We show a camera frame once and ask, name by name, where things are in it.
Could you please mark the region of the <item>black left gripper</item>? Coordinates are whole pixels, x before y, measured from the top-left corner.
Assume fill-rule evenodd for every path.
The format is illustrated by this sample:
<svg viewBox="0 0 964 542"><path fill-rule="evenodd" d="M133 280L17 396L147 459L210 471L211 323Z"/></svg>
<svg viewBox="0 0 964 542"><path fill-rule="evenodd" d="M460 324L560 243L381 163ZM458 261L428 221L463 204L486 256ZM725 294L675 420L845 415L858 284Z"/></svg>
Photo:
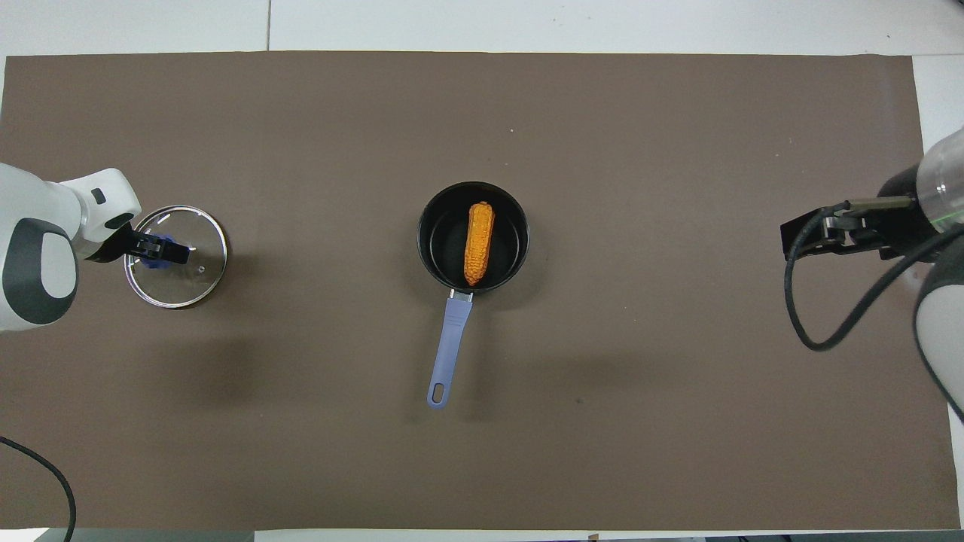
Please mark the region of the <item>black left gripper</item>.
<svg viewBox="0 0 964 542"><path fill-rule="evenodd" d="M191 250L184 246L166 246L168 238L141 233L130 224L123 225L94 250L87 261L107 263L123 256L140 257L144 265L186 264Z"/></svg>

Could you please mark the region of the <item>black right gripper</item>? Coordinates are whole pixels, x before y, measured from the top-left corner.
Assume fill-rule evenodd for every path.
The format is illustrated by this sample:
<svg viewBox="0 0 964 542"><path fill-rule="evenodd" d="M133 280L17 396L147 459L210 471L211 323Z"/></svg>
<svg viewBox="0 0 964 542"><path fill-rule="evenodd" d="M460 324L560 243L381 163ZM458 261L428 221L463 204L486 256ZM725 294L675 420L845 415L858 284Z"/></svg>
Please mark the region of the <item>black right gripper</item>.
<svg viewBox="0 0 964 542"><path fill-rule="evenodd" d="M836 250L878 250L881 260L907 256L926 241L938 235L918 203L918 168L909 167L892 176L879 189L879 198L908 196L911 206L890 209L877 219L877 230L864 221L832 221L831 234L824 230L825 220L834 215L834 207L819 207L795 219L782 223L780 240L782 257L791 260L793 247L796 257L836 254Z"/></svg>

